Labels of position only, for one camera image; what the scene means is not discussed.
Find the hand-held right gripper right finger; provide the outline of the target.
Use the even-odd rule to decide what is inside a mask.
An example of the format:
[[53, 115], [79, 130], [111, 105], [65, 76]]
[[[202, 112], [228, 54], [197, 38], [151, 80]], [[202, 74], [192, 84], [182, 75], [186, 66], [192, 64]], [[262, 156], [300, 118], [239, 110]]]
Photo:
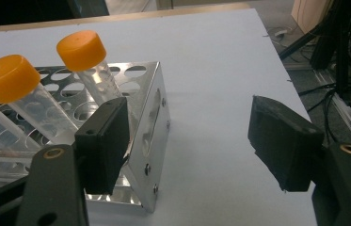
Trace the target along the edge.
[[283, 103], [254, 96], [247, 137], [282, 190], [307, 191], [324, 133]]

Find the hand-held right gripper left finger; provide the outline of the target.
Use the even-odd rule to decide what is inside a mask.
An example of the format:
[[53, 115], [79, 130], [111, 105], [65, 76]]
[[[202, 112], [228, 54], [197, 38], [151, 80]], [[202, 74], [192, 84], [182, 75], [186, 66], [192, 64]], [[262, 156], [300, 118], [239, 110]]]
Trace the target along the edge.
[[125, 97], [107, 101], [75, 133], [76, 156], [88, 194], [112, 195], [130, 142]]

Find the metal tube rack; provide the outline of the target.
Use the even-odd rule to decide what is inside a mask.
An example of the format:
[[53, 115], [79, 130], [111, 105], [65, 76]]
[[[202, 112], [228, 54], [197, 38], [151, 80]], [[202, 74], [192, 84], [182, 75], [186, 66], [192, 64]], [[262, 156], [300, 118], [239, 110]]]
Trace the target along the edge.
[[[91, 202], [138, 205], [155, 208], [164, 163], [170, 114], [166, 89], [158, 62], [113, 63], [109, 66], [127, 98], [131, 139], [111, 196], [88, 194]], [[63, 66], [38, 67], [41, 83], [81, 126], [98, 106], [75, 73]], [[0, 186], [24, 177], [31, 152], [0, 151]]]

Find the black metal stand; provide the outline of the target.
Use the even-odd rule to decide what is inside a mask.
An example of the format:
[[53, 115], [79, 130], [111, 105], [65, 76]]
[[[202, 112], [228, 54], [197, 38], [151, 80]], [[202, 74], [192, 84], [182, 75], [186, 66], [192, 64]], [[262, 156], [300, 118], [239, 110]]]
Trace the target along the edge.
[[343, 97], [351, 91], [349, 70], [351, 69], [351, 0], [332, 0], [325, 18], [312, 30], [279, 53], [284, 59], [317, 39], [310, 64], [315, 70], [325, 69], [336, 55], [336, 92]]

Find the light wooden cabinet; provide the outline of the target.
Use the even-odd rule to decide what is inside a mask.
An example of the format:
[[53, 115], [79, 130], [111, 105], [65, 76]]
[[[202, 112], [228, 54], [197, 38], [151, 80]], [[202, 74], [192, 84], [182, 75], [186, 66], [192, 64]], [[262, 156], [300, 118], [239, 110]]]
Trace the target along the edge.
[[291, 15], [304, 34], [325, 18], [333, 0], [295, 0]]

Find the dark grey cabinet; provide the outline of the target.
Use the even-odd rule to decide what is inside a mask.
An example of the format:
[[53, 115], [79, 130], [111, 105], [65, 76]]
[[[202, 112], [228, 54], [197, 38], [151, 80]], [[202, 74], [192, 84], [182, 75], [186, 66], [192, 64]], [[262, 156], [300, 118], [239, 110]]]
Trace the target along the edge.
[[67, 0], [75, 18], [108, 16], [105, 0]]

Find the black curtain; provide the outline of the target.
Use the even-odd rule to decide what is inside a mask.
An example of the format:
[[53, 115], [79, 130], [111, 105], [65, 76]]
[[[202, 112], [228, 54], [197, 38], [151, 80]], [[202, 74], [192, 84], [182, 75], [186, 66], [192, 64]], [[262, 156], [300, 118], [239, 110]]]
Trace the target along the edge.
[[0, 0], [0, 25], [72, 18], [67, 0]]

